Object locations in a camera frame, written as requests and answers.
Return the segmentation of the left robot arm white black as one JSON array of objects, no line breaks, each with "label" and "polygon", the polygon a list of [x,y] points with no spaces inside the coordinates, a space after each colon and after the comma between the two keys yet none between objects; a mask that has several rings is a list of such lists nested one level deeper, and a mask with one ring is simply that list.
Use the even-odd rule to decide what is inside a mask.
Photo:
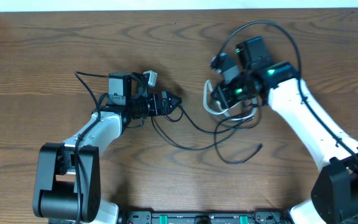
[{"label": "left robot arm white black", "polygon": [[168,91],[149,93],[157,73],[111,72],[108,92],[95,98],[91,119],[61,143],[39,152],[33,213],[50,223],[120,223],[115,203],[101,198],[100,157],[133,119],[171,114],[182,100]]}]

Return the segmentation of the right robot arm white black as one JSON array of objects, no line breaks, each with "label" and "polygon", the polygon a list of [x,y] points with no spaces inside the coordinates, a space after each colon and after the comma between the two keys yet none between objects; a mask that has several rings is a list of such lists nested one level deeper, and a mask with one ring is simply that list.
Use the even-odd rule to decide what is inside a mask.
[{"label": "right robot arm white black", "polygon": [[204,85],[220,112],[260,97],[294,130],[319,171],[310,198],[290,209],[291,221],[353,222],[358,216],[358,141],[325,112],[291,63],[273,61],[261,37],[237,44],[236,53],[242,66],[220,53],[210,66],[223,80],[214,88]]}]

